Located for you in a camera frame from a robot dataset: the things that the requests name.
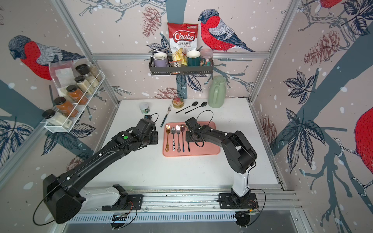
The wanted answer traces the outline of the iridescent rainbow spoon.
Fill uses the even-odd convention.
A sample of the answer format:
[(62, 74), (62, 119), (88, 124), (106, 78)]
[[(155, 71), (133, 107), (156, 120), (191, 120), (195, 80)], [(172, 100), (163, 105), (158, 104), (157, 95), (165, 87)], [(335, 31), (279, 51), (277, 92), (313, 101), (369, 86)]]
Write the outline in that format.
[(180, 125), (180, 131), (181, 131), (181, 135), (182, 135), (182, 152), (185, 152), (185, 146), (184, 146), (184, 131), (185, 131), (186, 127), (184, 124)]

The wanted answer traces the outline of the silver fork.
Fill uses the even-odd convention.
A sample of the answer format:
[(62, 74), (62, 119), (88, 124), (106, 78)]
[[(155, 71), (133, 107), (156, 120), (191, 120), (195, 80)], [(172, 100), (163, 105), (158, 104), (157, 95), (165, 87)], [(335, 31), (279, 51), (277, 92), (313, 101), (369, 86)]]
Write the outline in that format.
[(177, 137), (178, 137), (178, 141), (177, 141), (177, 152), (178, 153), (181, 152), (180, 133), (181, 133), (180, 125), (176, 125), (176, 134), (177, 134)]

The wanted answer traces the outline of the silver spoon cow-pattern handle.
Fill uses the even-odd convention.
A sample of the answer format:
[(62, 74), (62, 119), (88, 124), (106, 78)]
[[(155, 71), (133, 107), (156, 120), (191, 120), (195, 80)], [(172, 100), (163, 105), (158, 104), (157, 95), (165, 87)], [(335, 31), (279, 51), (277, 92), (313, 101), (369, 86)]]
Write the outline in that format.
[(176, 150), (176, 146), (175, 146), (175, 134), (176, 134), (176, 128), (175, 127), (172, 127), (171, 128), (171, 134), (173, 136), (173, 151)]

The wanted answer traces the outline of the gold fork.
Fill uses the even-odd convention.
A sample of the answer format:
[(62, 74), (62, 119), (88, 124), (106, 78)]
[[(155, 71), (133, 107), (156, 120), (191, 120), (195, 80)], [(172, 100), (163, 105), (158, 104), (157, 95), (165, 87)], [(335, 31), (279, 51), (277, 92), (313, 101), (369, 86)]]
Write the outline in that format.
[(166, 138), (166, 147), (165, 147), (165, 151), (168, 152), (170, 150), (169, 148), (169, 134), (171, 132), (171, 128), (170, 128), (170, 125), (166, 125), (166, 135), (167, 135), (167, 138)]

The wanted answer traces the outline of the green handled fork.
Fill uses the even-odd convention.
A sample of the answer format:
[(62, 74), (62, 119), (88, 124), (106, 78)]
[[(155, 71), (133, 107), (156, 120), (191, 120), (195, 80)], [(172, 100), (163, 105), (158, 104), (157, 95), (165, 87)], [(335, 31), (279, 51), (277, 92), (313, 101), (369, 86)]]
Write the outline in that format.
[(172, 105), (170, 104), (170, 105), (168, 106), (167, 113), (166, 113), (166, 115), (164, 116), (163, 121), (162, 121), (160, 127), (163, 127), (163, 125), (165, 124), (165, 121), (166, 121), (166, 119), (167, 119), (169, 113), (171, 112), (171, 110), (172, 110)]

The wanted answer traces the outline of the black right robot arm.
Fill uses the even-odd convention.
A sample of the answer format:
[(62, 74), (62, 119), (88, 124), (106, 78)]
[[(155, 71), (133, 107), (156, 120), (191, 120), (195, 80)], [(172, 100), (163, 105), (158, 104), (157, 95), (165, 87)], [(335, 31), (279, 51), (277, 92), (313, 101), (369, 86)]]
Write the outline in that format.
[(226, 133), (209, 125), (202, 126), (194, 117), (188, 119), (185, 124), (188, 128), (186, 142), (195, 143), (198, 147), (204, 147), (207, 142), (223, 149), (229, 166), (236, 173), (231, 188), (231, 200), (236, 206), (243, 205), (251, 194), (250, 170), (255, 168), (257, 159), (257, 153), (246, 136), (241, 131)]

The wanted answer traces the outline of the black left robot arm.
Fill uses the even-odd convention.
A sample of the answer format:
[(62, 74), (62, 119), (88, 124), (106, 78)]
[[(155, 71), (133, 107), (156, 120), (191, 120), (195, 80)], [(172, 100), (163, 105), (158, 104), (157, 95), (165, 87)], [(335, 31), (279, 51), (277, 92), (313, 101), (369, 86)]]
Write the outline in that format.
[(59, 176), (53, 174), (43, 181), (43, 202), (58, 224), (72, 219), (85, 198), (80, 191), (99, 173), (117, 160), (148, 145), (158, 144), (158, 132), (151, 115), (140, 119), (137, 126), (121, 131), (96, 154)]

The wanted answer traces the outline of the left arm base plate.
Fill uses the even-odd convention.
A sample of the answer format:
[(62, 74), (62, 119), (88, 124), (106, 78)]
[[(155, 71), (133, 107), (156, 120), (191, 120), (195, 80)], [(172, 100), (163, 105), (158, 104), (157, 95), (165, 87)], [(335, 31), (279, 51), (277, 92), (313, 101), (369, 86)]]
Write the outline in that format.
[(113, 205), (102, 207), (102, 211), (124, 211), (124, 210), (141, 210), (144, 196), (136, 195), (121, 195), (117, 202)]

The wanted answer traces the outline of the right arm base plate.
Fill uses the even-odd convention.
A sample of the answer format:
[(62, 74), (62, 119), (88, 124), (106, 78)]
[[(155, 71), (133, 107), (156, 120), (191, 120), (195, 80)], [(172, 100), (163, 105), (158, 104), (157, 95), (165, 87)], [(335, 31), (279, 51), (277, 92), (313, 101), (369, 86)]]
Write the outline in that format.
[(220, 193), (217, 202), (221, 209), (257, 209), (259, 207), (254, 193), (247, 193), (243, 197), (235, 193)]

